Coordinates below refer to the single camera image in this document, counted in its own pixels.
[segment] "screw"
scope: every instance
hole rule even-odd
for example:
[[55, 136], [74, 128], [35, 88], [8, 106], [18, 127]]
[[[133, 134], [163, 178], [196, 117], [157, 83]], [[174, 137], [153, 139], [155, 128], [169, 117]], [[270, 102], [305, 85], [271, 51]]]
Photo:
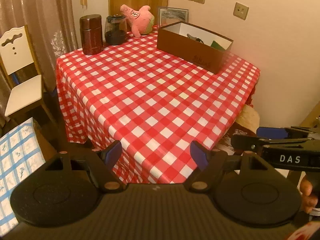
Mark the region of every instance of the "screw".
[[110, 181], [110, 182], [107, 182], [106, 184], [104, 184], [104, 187], [109, 190], [115, 190], [115, 189], [120, 188], [120, 184], [115, 181]]
[[208, 184], [203, 181], [196, 181], [192, 183], [192, 187], [196, 190], [204, 190], [208, 187]]

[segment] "white chair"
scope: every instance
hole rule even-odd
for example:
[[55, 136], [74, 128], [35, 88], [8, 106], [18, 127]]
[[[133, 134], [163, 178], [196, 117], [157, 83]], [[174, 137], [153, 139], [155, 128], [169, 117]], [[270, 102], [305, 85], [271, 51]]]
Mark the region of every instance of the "white chair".
[[[14, 86], [9, 75], [31, 63], [34, 63], [38, 75]], [[57, 122], [43, 100], [44, 84], [26, 25], [12, 28], [0, 38], [0, 66], [12, 89], [4, 115], [15, 121], [19, 113], [42, 106], [51, 122], [57, 127]]]

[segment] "black circular disc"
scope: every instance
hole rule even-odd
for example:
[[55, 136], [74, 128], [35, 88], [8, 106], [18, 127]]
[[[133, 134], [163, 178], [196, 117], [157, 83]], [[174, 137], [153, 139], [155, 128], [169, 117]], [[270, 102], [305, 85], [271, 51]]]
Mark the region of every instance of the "black circular disc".
[[10, 203], [18, 220], [38, 227], [54, 227], [87, 216], [98, 197], [97, 189], [89, 181], [70, 173], [46, 171], [19, 184]]
[[272, 226], [292, 218], [301, 205], [298, 190], [276, 176], [226, 176], [215, 201], [229, 216], [248, 225]]

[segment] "red and white checkered tablecloth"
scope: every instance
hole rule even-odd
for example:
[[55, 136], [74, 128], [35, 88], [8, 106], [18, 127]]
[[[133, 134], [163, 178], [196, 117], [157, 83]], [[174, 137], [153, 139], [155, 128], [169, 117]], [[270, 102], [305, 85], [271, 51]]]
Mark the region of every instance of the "red and white checkered tablecloth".
[[86, 56], [57, 59], [68, 140], [100, 149], [120, 140], [114, 172], [124, 182], [181, 183], [196, 168], [197, 140], [212, 148], [232, 125], [260, 70], [236, 55], [214, 75], [156, 48], [157, 32]]

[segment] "ribbed black surface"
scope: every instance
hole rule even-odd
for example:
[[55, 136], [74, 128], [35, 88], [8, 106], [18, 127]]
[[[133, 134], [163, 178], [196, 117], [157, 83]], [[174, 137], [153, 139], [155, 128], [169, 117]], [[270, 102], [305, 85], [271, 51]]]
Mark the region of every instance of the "ribbed black surface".
[[206, 195], [187, 192], [181, 184], [131, 184], [123, 193], [105, 195], [81, 221], [59, 228], [20, 223], [4, 239], [283, 240], [294, 230], [291, 224], [269, 229], [236, 224]]

